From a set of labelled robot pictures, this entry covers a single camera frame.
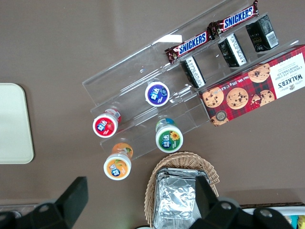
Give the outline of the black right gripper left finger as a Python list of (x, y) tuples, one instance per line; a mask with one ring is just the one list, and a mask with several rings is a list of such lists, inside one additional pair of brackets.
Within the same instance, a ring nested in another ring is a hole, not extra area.
[(87, 177), (77, 177), (54, 202), (36, 207), (15, 218), (10, 211), (0, 214), (2, 229), (71, 229), (89, 200)]

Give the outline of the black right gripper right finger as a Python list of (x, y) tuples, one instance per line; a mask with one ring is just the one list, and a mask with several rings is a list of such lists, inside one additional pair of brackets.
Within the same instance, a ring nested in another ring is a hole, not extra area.
[(243, 211), (228, 200), (220, 201), (204, 177), (195, 180), (195, 199), (201, 218), (192, 229), (291, 229), (278, 211), (256, 208), (253, 214)]

